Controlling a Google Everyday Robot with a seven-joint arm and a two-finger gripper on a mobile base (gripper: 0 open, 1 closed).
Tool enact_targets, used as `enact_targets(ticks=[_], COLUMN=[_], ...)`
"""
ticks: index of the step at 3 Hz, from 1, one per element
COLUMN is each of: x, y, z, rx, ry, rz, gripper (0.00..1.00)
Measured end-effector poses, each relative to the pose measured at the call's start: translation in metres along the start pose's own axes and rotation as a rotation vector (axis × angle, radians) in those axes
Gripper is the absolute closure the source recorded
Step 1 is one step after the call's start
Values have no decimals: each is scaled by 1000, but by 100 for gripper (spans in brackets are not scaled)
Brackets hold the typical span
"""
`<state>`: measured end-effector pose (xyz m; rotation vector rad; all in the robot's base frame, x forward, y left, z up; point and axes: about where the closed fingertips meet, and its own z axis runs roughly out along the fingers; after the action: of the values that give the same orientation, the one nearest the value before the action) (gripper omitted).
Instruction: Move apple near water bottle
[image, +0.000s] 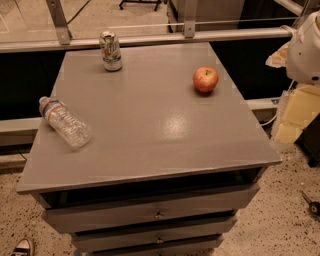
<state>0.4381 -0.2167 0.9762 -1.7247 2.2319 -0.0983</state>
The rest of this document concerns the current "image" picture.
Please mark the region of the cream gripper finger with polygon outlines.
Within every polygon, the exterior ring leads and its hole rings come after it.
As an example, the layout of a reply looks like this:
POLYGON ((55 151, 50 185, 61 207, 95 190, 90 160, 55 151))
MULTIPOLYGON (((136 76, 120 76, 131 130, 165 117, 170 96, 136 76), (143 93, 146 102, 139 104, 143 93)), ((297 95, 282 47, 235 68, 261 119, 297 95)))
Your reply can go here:
POLYGON ((283 144, 294 143, 320 113, 320 86, 299 84, 280 100, 278 110, 273 139, 283 144))
POLYGON ((282 45, 277 51, 270 55, 265 64, 273 68, 282 68, 287 65, 287 51, 289 43, 282 45))

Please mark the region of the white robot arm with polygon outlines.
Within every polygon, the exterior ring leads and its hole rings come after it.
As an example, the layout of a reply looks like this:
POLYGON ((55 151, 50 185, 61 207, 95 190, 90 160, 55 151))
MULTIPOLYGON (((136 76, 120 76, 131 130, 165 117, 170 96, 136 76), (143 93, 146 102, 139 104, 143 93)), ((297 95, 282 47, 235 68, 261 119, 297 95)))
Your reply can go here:
POLYGON ((288 78, 297 83, 281 96, 272 131, 275 141, 294 143, 320 113, 320 11, 310 14, 265 64, 285 67, 288 78))

